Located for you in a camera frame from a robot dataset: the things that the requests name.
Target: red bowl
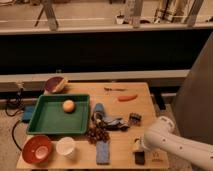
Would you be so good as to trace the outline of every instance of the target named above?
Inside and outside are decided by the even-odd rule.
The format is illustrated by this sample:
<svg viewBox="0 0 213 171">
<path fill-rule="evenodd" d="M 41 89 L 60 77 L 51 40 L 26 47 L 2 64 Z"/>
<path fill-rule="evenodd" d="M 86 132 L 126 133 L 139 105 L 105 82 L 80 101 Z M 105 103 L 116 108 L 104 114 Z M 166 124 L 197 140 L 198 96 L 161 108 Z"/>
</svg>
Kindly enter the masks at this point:
<svg viewBox="0 0 213 171">
<path fill-rule="evenodd" d="M 36 135 L 29 139 L 22 150 L 25 162 L 38 164 L 44 162 L 52 152 L 52 142 L 46 135 Z"/>
<path fill-rule="evenodd" d="M 58 93 L 64 89 L 67 82 L 63 77 L 52 77 L 45 82 L 44 89 L 49 93 Z"/>
</svg>

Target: white paper cup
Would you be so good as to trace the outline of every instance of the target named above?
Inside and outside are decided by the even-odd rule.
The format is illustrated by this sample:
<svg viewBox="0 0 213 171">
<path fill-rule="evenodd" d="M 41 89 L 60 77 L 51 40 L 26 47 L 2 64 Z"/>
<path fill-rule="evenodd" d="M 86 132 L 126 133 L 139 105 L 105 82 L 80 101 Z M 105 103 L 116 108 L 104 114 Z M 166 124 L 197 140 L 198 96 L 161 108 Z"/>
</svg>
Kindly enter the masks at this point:
<svg viewBox="0 0 213 171">
<path fill-rule="evenodd" d="M 75 156 L 75 140 L 71 137 L 61 138 L 56 144 L 58 154 L 73 159 Z"/>
</svg>

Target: black panel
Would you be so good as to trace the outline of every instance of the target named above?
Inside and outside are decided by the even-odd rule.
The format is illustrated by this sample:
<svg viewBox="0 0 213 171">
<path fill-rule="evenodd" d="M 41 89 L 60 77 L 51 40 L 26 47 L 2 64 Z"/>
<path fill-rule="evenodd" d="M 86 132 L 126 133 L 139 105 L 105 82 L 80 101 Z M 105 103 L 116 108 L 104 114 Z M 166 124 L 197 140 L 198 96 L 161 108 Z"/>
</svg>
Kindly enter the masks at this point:
<svg viewBox="0 0 213 171">
<path fill-rule="evenodd" d="M 211 32 L 0 36 L 0 74 L 189 69 Z"/>
</svg>

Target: carrot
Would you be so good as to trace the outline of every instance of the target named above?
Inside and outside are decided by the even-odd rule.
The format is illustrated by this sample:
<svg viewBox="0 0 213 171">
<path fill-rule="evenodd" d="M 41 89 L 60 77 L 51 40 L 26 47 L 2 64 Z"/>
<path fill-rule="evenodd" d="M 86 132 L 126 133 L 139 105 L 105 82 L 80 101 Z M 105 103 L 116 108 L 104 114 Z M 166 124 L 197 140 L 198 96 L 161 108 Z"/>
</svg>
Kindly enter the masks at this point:
<svg viewBox="0 0 213 171">
<path fill-rule="evenodd" d="M 131 96 L 119 96 L 118 97 L 118 101 L 120 102 L 126 102 L 126 101 L 130 101 L 130 100 L 134 100 L 138 97 L 137 94 L 131 95 Z"/>
</svg>

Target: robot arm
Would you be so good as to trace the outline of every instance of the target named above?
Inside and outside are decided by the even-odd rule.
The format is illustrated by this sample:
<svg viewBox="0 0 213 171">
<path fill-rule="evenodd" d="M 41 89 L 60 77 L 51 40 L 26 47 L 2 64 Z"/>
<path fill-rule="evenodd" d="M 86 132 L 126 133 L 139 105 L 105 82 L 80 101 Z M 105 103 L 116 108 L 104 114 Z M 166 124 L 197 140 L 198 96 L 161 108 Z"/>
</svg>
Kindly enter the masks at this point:
<svg viewBox="0 0 213 171">
<path fill-rule="evenodd" d="M 173 135 L 174 123 L 159 117 L 144 133 L 141 146 L 145 150 L 160 148 L 184 158 L 206 170 L 213 170 L 213 145 Z"/>
</svg>

